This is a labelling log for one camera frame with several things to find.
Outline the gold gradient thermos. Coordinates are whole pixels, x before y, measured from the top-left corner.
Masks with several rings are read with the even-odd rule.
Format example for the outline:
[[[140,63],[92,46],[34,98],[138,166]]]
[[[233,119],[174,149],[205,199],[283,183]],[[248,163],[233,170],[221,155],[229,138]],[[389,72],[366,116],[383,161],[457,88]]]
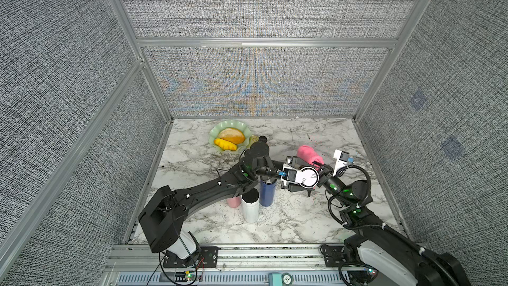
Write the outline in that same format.
[[[313,189],[319,182],[319,173],[314,167],[304,167],[297,171],[296,183],[306,189]]]

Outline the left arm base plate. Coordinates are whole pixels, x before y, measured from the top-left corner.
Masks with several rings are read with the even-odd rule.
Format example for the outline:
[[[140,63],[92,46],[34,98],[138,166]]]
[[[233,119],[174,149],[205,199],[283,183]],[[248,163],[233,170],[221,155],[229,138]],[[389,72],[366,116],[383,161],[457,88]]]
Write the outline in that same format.
[[[163,268],[195,269],[195,266],[198,264],[204,266],[205,268],[216,268],[218,262],[218,251],[219,247],[217,246],[203,246],[195,251],[190,258],[185,260],[182,260],[176,254],[167,251],[163,260]]]

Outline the pink cloth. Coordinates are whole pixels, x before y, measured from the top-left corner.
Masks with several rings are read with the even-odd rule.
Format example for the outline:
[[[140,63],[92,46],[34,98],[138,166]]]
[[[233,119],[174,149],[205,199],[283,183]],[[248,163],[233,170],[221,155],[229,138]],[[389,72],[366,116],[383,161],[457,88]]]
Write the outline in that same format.
[[[324,165],[324,159],[310,146],[300,146],[297,151],[297,156],[316,168]]]

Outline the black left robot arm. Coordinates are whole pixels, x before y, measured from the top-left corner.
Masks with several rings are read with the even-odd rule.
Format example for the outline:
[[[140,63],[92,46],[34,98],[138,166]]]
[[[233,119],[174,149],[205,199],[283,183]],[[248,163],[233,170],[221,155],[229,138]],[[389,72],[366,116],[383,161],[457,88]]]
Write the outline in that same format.
[[[182,260],[194,255],[197,242],[191,239],[187,245],[181,236],[186,219],[218,201],[249,192],[264,177],[274,181],[280,179],[306,190],[313,188],[313,185],[304,185],[301,170],[272,160],[267,143],[255,142],[237,164],[214,180],[174,191],[166,185],[156,191],[138,216],[151,252],[159,254],[172,248],[172,253]]]

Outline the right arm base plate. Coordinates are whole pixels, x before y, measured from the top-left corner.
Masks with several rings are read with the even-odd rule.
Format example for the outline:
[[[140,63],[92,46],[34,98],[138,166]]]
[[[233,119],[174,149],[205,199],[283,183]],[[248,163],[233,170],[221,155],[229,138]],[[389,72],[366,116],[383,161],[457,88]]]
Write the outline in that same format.
[[[326,267],[339,268],[356,262],[355,253],[350,246],[322,244],[320,253],[324,257]]]

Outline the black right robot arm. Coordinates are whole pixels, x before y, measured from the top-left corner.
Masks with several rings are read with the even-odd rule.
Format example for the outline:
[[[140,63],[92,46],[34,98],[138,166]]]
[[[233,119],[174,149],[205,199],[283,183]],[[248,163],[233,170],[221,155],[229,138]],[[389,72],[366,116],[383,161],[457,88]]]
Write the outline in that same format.
[[[318,168],[318,185],[330,193],[331,217],[354,233],[344,242],[343,261],[338,268],[357,266],[377,270],[397,285],[470,285],[464,268],[454,256],[418,245],[367,208],[372,201],[371,178],[365,169],[359,166],[355,169],[365,179],[346,185],[333,175],[330,166],[320,164]],[[339,214],[332,210],[334,201],[342,205]]]

